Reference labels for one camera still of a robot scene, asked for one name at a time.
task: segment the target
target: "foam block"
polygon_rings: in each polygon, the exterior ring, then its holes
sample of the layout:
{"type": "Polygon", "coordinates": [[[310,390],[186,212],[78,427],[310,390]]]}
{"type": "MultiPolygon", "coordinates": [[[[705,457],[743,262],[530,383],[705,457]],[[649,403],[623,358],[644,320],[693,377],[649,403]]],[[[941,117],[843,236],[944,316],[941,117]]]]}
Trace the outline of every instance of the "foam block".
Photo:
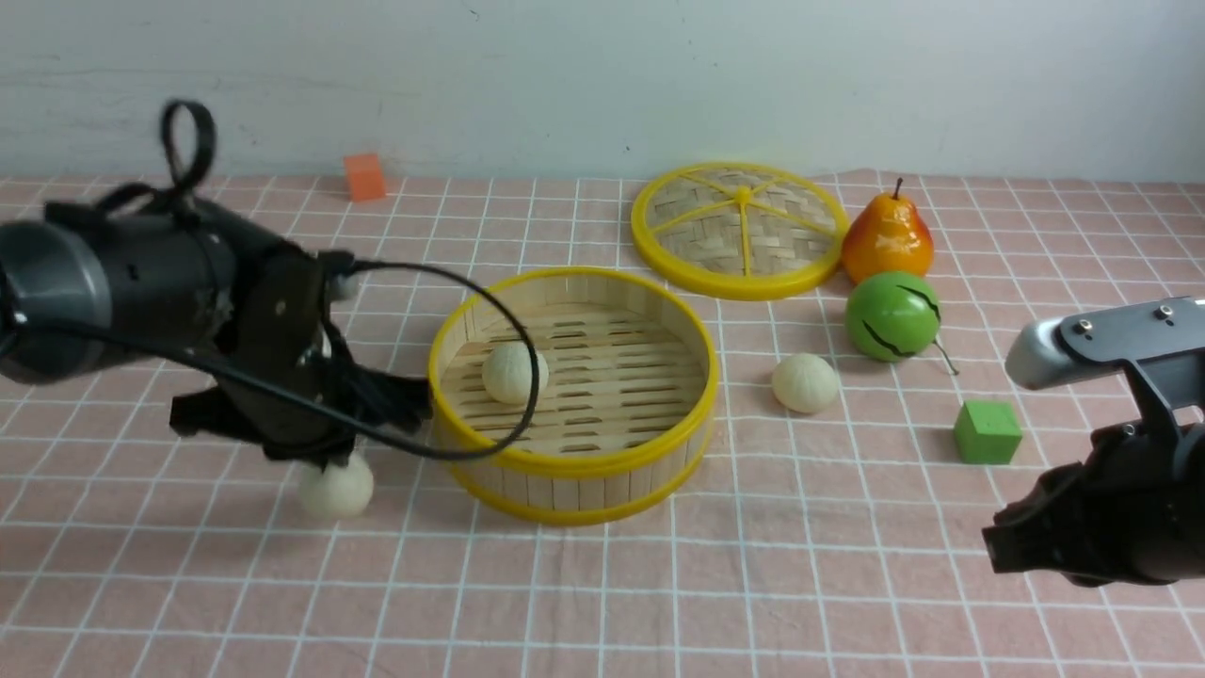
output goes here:
{"type": "Polygon", "coordinates": [[[964,464],[1007,465],[1023,437],[1012,406],[999,401],[966,401],[954,423],[964,464]]]}

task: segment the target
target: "bamboo steamer lid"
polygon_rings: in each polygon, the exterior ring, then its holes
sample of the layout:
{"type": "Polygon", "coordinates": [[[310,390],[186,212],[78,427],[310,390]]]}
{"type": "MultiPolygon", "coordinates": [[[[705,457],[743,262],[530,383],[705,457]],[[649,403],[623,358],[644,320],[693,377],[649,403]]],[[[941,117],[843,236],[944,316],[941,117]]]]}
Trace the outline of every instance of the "bamboo steamer lid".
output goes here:
{"type": "Polygon", "coordinates": [[[709,296],[782,299],[824,282],[850,228],[841,204],[789,172],[706,163],[649,183],[631,210],[633,240],[670,282],[709,296]]]}

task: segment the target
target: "woven bamboo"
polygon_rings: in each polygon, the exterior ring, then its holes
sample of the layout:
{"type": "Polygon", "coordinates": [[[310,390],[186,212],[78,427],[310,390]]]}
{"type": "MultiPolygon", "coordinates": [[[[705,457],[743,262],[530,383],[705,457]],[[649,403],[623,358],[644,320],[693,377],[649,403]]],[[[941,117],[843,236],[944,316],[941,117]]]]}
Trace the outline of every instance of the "woven bamboo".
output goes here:
{"type": "Polygon", "coordinates": [[[672,282],[751,300],[822,282],[836,270],[848,229],[821,187],[741,164],[698,165],[654,181],[631,222],[637,249],[672,282]]]}
{"type": "MultiPolygon", "coordinates": [[[[642,277],[588,266],[490,291],[523,319],[549,379],[515,448],[449,466],[469,493],[527,519],[583,525],[643,511],[690,476],[710,440],[719,369],[687,305],[642,277]]],[[[523,406],[493,401],[481,379],[489,352],[517,338],[476,299],[447,320],[429,370],[445,446],[480,449],[518,423],[523,406]]]]}

